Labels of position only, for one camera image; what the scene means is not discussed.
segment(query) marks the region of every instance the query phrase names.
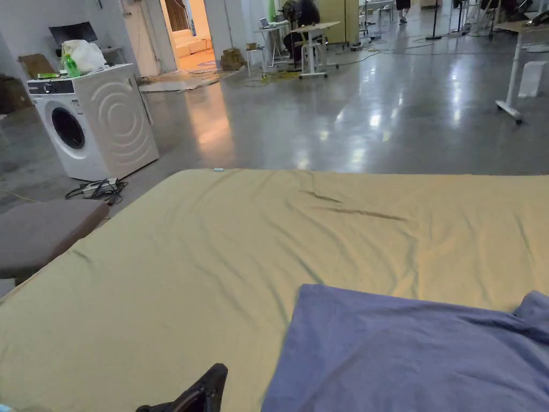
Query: gray bench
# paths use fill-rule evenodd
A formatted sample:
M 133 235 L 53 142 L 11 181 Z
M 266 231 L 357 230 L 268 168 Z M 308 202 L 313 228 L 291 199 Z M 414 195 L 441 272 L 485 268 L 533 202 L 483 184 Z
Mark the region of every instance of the gray bench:
M 107 216 L 104 201 L 26 203 L 0 215 L 0 279 L 17 284 L 38 272 Z

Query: plastic bag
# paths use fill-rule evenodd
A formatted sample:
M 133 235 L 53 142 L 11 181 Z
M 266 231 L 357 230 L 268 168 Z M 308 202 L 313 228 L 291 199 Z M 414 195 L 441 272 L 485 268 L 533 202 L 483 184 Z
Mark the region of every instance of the plastic bag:
M 68 40 L 63 43 L 63 55 L 70 54 L 80 73 L 101 70 L 107 64 L 103 53 L 94 43 L 86 40 Z

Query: blue cloth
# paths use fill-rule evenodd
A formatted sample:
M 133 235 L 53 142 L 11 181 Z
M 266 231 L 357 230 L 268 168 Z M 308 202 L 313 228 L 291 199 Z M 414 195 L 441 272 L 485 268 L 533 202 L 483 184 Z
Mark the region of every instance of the blue cloth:
M 262 412 L 547 412 L 549 298 L 513 313 L 303 285 Z

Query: power strip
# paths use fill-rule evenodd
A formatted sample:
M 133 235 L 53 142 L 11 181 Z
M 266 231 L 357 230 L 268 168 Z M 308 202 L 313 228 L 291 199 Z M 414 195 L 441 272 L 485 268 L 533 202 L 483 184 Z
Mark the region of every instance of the power strip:
M 112 179 L 106 179 L 104 181 L 94 182 L 84 186 L 84 188 L 82 189 L 82 193 L 86 199 L 89 199 L 93 196 L 94 193 L 97 196 L 102 194 L 104 191 L 115 190 L 117 184 L 118 184 L 118 179 L 113 177 Z

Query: white washing machine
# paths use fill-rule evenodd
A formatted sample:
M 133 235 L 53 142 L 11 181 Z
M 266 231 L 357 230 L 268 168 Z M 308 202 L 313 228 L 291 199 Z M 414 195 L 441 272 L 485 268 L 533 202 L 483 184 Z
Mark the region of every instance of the white washing machine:
M 27 84 L 70 177 L 121 179 L 158 159 L 131 64 Z

